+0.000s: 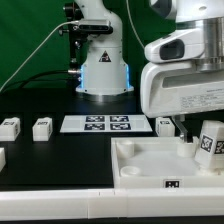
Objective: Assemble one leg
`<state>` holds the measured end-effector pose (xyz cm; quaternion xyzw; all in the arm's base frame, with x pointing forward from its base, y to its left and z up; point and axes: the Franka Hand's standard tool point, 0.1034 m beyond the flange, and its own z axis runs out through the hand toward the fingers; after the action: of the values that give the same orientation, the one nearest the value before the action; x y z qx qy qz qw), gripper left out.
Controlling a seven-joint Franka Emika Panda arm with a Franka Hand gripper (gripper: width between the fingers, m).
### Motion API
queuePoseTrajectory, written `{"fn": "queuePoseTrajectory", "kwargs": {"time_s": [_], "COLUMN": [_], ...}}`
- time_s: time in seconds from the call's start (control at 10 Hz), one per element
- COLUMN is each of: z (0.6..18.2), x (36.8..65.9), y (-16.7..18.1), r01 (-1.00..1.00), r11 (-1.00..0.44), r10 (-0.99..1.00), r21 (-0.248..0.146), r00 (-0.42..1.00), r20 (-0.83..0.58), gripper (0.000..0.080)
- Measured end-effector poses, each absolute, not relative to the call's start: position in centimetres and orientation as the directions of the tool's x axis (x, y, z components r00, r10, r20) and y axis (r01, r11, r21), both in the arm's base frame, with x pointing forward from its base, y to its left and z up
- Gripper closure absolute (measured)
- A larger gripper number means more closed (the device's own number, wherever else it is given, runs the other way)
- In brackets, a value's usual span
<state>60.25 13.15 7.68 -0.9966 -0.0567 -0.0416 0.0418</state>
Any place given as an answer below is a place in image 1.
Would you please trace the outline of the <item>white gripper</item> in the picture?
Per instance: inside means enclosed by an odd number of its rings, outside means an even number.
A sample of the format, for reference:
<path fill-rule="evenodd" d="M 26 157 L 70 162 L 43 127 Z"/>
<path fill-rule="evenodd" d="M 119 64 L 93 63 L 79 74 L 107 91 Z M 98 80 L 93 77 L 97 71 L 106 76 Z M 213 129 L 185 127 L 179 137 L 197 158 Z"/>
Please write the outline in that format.
<path fill-rule="evenodd" d="M 147 117 L 173 116 L 180 138 L 192 143 L 183 114 L 224 109 L 224 70 L 199 73 L 192 61 L 148 63 L 141 75 L 140 99 Z"/>

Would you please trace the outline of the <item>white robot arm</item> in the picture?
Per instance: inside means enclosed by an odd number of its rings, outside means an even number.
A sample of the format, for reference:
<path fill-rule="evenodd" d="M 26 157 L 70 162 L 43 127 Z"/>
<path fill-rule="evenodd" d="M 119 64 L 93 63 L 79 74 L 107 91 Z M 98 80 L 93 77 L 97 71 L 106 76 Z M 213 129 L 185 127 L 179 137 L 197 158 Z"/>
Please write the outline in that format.
<path fill-rule="evenodd" d="M 149 118 L 224 109 L 224 0 L 148 0 L 176 30 L 144 47 L 140 99 Z M 72 59 L 81 78 L 76 91 L 94 100 L 133 90 L 122 58 L 121 19 L 103 0 L 73 0 L 64 6 L 76 47 L 89 41 L 86 61 Z"/>

